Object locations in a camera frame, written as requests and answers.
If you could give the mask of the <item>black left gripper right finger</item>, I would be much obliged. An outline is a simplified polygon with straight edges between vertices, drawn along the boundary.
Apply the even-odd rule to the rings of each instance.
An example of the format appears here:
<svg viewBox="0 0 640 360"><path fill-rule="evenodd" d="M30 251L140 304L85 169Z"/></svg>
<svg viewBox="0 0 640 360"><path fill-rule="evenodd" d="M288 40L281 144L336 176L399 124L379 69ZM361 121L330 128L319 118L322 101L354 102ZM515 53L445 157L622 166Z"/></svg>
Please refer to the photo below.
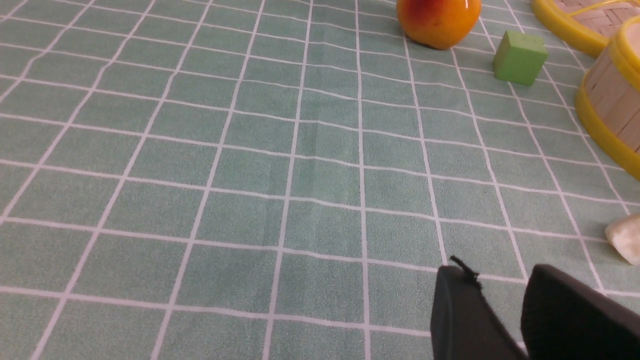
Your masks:
<svg viewBox="0 0 640 360"><path fill-rule="evenodd" d="M564 271L537 264L520 320L531 360L637 360L640 317Z"/></svg>

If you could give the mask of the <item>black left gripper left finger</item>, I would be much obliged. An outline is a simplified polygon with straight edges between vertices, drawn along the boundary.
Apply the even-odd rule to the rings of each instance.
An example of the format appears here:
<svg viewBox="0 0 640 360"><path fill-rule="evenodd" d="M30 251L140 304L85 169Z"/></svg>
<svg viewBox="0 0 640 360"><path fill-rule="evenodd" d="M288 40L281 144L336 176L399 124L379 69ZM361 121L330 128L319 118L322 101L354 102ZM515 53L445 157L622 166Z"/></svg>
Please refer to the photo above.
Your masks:
<svg viewBox="0 0 640 360"><path fill-rule="evenodd" d="M482 293L479 273L457 256L438 268L430 315L435 360L526 360Z"/></svg>

